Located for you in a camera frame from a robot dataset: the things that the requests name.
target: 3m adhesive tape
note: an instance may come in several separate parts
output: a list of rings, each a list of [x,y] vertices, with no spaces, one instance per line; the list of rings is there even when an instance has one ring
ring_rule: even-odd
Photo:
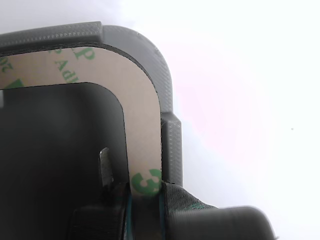
[[[71,83],[98,84],[116,96],[124,116],[132,195],[158,193],[160,105],[152,82],[134,62],[111,50],[87,46],[0,57],[0,89]]]

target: black plastic part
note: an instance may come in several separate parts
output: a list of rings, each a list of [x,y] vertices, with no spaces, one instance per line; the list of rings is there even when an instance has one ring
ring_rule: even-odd
[[[128,184],[118,184],[108,194],[109,205],[100,203],[76,209],[71,218],[68,239],[123,240],[128,193]]]
[[[266,217],[252,207],[173,213],[166,240],[275,240]]]
[[[166,240],[274,240],[270,224],[252,207],[218,209],[176,184],[162,184]]]

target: textured plastic edge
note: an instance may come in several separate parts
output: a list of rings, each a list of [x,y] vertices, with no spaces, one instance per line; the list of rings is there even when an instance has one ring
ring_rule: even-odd
[[[161,115],[162,180],[183,185],[181,121],[172,113]]]
[[[167,114],[173,115],[172,81],[168,65],[155,45],[134,30],[121,26],[103,26],[101,22],[86,22],[6,33],[0,35],[0,53],[6,52],[0,55],[40,51],[52,46],[63,48],[69,44],[80,46],[79,43],[86,43],[84,45],[88,46],[88,42],[119,49],[126,53],[125,57],[145,70],[158,94],[162,122],[166,125]],[[162,158],[162,174],[165,175],[165,181],[182,186],[181,123],[176,123],[170,121],[161,130],[164,136],[162,155],[165,156]]]

